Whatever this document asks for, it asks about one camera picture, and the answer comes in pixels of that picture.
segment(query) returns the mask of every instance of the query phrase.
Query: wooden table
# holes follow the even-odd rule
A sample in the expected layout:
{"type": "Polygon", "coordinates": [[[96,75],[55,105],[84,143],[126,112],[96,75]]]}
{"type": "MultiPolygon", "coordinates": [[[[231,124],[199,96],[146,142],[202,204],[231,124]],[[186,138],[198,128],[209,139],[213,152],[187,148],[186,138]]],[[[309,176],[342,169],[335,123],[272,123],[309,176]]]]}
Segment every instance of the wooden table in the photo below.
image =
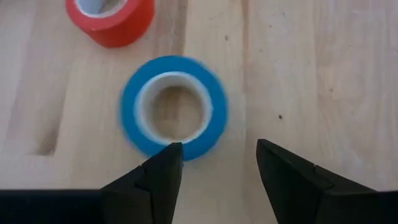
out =
{"type": "Polygon", "coordinates": [[[174,223],[276,223],[258,138],[398,189],[397,21],[396,0],[157,1],[143,38],[104,49],[61,0],[2,0],[0,188],[99,188],[145,161],[120,130],[119,93],[146,61],[184,54],[218,74],[230,117],[185,164],[174,223]]]}

